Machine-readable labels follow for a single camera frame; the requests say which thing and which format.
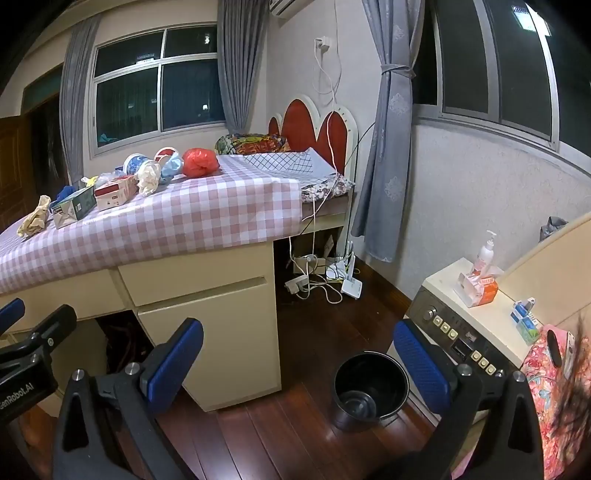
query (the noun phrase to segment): power outlet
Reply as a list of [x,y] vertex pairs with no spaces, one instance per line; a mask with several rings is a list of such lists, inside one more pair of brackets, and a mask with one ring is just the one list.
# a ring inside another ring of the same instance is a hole
[[324,53],[332,46],[332,38],[326,36],[315,38],[314,45],[316,46],[316,49]]

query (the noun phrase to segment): orange tissue box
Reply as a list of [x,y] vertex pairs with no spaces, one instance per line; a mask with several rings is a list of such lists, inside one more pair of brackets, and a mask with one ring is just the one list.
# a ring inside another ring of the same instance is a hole
[[499,286],[490,275],[479,277],[461,273],[453,289],[468,307],[476,307],[492,302]]
[[95,190],[96,206],[106,210],[123,205],[138,193],[138,184],[133,175],[119,177]]

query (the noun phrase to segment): washing machine control panel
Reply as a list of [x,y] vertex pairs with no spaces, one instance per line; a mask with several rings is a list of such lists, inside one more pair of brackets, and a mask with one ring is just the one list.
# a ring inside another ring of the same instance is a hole
[[421,287],[407,316],[458,364],[494,375],[517,367],[464,318]]

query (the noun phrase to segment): bed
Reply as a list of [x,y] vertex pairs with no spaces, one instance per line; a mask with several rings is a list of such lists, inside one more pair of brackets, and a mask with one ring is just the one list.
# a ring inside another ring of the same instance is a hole
[[[302,96],[284,116],[274,115],[269,129],[285,135],[294,150],[313,147],[327,161],[330,131],[337,169],[350,177],[355,122],[342,106],[330,122],[328,117],[321,122],[313,102]],[[0,306],[16,297],[26,305],[25,316],[0,345],[18,342],[64,303],[81,322],[131,310],[154,344],[195,317],[205,340],[184,387],[203,410],[280,390],[273,240],[305,229],[306,206],[296,181],[221,165],[220,173],[206,179],[171,184],[119,211],[92,211],[59,231],[51,223],[18,242],[16,224],[0,233]],[[241,195],[245,189],[250,200]],[[316,229],[345,225],[351,201],[351,194],[328,200]],[[80,235],[73,234],[76,228]],[[104,373],[104,337],[89,325],[52,354],[59,389],[40,405],[53,416],[74,369]]]
[[[342,105],[335,104],[333,114],[330,113],[329,108],[321,116],[312,99],[306,95],[300,95],[290,102],[283,115],[276,113],[271,117],[268,133],[286,137],[293,151],[314,148],[327,163],[332,165],[331,145],[337,171],[355,182],[357,165],[355,147],[359,138],[357,123],[351,112]],[[324,203],[317,215],[317,231],[348,224],[353,193],[354,190],[344,197],[333,197]],[[311,203],[303,203],[303,218],[311,215],[312,211]],[[304,232],[313,231],[312,225],[307,223],[303,226]],[[343,246],[344,239],[341,235],[337,248]]]

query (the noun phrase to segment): metal screw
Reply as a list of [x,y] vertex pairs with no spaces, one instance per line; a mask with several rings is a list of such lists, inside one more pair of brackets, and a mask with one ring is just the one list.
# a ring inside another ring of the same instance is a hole
[[81,368],[79,368],[78,370],[74,370],[74,373],[72,373],[72,380],[78,382],[80,380],[82,380],[84,378],[84,370],[82,370]]
[[135,375],[137,372],[139,372],[138,362],[131,362],[127,365],[127,367],[125,367],[125,373],[128,375]]
[[515,378],[515,381],[519,383],[525,381],[525,375],[523,374],[523,372],[520,372],[519,370],[515,370],[513,372],[513,378]]
[[469,377],[472,375],[472,367],[470,365],[460,364],[457,366],[457,371],[463,377]]

